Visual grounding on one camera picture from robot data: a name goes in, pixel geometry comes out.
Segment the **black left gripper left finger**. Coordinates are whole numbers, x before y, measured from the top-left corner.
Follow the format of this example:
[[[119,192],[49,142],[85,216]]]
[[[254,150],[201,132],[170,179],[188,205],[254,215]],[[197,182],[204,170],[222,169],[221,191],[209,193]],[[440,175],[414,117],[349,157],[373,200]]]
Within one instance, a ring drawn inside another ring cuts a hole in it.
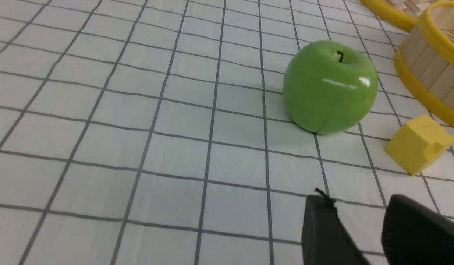
[[[301,247],[305,265],[368,265],[340,221],[335,200],[319,188],[306,199]]]

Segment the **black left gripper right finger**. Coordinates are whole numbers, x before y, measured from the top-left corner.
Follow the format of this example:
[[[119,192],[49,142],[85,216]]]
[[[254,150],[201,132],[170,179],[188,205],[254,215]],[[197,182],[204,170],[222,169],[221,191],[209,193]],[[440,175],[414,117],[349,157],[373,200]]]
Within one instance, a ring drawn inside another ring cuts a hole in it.
[[[454,265],[454,222],[402,194],[390,198],[381,243],[390,265]]]

